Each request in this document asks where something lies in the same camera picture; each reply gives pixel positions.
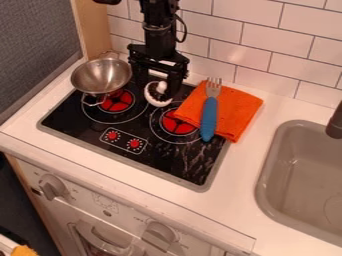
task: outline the stainless steel bowl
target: stainless steel bowl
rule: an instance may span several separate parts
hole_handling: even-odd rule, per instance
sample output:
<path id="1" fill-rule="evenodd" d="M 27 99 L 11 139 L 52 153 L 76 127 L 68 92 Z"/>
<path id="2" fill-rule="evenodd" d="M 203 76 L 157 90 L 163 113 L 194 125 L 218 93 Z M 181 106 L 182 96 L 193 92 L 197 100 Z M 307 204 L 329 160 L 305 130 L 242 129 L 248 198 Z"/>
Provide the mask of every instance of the stainless steel bowl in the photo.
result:
<path id="1" fill-rule="evenodd" d="M 114 58 L 91 60 L 77 67 L 71 75 L 71 83 L 82 92 L 96 94 L 113 92 L 131 79 L 128 63 Z"/>

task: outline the faucet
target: faucet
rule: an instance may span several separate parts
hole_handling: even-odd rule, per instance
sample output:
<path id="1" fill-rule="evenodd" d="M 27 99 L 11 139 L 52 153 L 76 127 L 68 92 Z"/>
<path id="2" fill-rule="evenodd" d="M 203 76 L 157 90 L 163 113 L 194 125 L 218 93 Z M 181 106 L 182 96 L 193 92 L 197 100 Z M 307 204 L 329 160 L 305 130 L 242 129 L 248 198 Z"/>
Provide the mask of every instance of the faucet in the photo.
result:
<path id="1" fill-rule="evenodd" d="M 333 139 L 342 139 L 342 101 L 330 118 L 325 132 Z"/>

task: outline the blue handle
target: blue handle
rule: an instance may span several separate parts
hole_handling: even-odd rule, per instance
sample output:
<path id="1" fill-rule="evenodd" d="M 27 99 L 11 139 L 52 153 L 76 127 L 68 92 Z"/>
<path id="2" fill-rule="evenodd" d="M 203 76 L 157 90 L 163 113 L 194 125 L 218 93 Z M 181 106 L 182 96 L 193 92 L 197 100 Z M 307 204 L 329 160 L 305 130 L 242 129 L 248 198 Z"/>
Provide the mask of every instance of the blue handle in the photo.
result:
<path id="1" fill-rule="evenodd" d="M 208 142 L 214 136 L 217 119 L 217 100 L 209 97 L 205 103 L 201 122 L 201 136 L 203 141 Z"/>

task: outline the red burner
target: red burner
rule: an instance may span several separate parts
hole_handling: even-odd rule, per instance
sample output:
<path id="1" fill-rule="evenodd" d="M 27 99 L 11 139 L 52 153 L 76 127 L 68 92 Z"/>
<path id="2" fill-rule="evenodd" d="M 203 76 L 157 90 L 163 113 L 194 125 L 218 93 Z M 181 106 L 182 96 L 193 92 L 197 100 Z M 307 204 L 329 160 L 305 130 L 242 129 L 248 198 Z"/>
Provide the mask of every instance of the red burner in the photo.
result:
<path id="1" fill-rule="evenodd" d="M 169 110 L 164 113 L 162 125 L 166 131 L 174 135 L 188 135 L 196 130 L 196 127 L 185 123 L 174 116 L 176 110 Z"/>
<path id="2" fill-rule="evenodd" d="M 108 133 L 108 138 L 110 140 L 116 140 L 119 137 L 119 134 L 117 132 L 110 132 Z"/>
<path id="3" fill-rule="evenodd" d="M 120 89 L 109 95 L 100 106 L 111 113 L 120 113 L 129 109 L 134 103 L 133 94 L 125 89 Z"/>
<path id="4" fill-rule="evenodd" d="M 140 146 L 140 141 L 137 139 L 133 139 L 130 141 L 129 145 L 131 148 L 137 148 Z"/>

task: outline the sink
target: sink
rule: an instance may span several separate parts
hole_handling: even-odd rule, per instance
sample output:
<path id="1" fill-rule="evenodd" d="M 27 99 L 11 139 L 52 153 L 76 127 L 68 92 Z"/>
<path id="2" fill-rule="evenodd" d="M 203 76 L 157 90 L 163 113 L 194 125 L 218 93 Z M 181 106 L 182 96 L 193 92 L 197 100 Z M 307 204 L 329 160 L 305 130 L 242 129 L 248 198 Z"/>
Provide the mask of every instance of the sink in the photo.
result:
<path id="1" fill-rule="evenodd" d="M 342 247 L 342 140 L 330 138 L 320 124 L 282 124 L 255 195 L 274 221 Z"/>

